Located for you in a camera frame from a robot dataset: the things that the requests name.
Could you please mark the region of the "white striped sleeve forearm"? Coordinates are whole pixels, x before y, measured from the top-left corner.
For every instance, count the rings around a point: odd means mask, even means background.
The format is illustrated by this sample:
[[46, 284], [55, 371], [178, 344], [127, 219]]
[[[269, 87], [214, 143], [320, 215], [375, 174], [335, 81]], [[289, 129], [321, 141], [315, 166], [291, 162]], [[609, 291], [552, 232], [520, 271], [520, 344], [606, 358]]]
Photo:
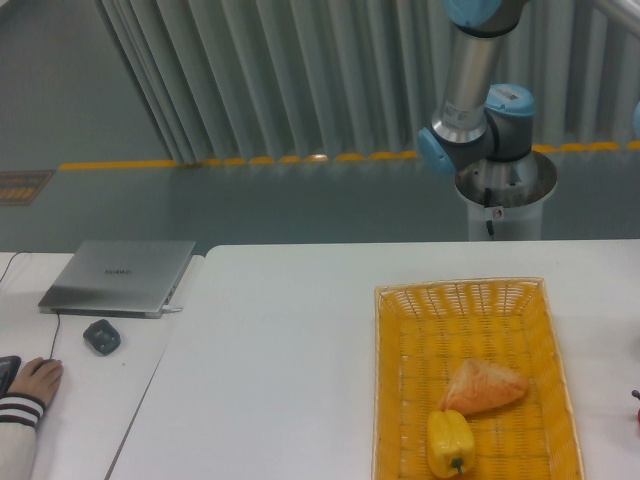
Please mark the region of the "white striped sleeve forearm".
[[21, 393], [1, 398], [1, 478], [30, 479], [37, 449], [37, 425], [45, 404]]

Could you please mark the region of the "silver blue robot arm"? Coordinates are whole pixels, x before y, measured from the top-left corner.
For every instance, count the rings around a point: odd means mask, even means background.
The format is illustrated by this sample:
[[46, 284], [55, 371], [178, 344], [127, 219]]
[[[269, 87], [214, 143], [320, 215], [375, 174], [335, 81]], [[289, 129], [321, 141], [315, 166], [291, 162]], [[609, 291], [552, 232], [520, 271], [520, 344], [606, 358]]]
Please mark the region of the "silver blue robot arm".
[[423, 159], [453, 175], [487, 159], [520, 160], [531, 152], [533, 95], [517, 85], [492, 83], [506, 36], [520, 21], [524, 1], [446, 1], [456, 27], [442, 101], [418, 132]]

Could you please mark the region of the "person's hand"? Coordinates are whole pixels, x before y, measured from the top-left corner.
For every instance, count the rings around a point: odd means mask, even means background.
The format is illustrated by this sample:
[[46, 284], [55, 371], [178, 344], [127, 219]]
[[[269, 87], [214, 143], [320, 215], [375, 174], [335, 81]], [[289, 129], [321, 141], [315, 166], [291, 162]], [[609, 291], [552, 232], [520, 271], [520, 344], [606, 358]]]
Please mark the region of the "person's hand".
[[48, 407], [61, 385], [64, 366], [60, 360], [42, 365], [43, 360], [38, 357], [27, 362], [9, 387], [8, 394], [27, 396]]

